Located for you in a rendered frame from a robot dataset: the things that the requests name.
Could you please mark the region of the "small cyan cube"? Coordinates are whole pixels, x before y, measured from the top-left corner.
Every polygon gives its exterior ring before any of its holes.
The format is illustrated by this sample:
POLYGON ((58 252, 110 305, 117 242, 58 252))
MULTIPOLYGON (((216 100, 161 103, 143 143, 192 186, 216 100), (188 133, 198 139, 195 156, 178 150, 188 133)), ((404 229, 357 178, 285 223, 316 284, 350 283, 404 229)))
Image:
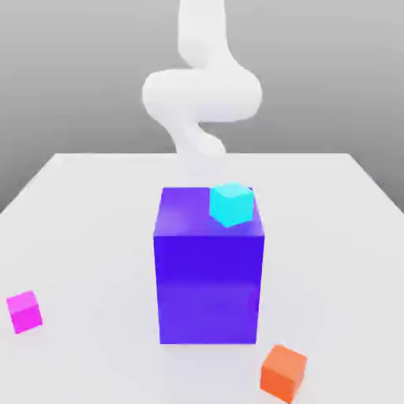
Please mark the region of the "small cyan cube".
POLYGON ((240 183, 217 185, 209 190, 209 215, 224 227, 253 220, 253 191, 240 183))

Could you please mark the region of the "small orange cube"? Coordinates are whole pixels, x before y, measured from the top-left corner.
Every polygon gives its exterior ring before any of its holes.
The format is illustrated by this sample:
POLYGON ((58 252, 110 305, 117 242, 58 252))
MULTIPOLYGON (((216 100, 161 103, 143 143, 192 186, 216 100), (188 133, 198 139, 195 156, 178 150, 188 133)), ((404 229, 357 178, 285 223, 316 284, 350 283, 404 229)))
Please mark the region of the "small orange cube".
POLYGON ((306 364, 305 355, 274 345, 261 366, 260 389, 291 404, 304 379, 306 364))

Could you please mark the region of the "small magenta cube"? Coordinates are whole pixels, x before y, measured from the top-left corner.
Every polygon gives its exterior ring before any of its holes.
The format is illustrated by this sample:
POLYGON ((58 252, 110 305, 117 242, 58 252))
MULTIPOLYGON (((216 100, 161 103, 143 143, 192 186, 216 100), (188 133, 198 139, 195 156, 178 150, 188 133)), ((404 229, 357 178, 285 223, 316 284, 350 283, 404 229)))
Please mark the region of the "small magenta cube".
POLYGON ((43 324, 38 301, 32 290, 6 298, 6 304, 16 334, 43 324))

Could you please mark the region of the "large purple box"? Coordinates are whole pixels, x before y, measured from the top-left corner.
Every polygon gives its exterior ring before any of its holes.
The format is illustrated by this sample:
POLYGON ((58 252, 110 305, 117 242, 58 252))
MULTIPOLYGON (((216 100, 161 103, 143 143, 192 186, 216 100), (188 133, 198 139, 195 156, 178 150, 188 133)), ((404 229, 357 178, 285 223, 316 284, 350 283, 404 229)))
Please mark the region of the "large purple box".
POLYGON ((163 188, 153 233, 160 342, 255 343, 264 240, 257 208, 224 227, 207 188, 163 188))

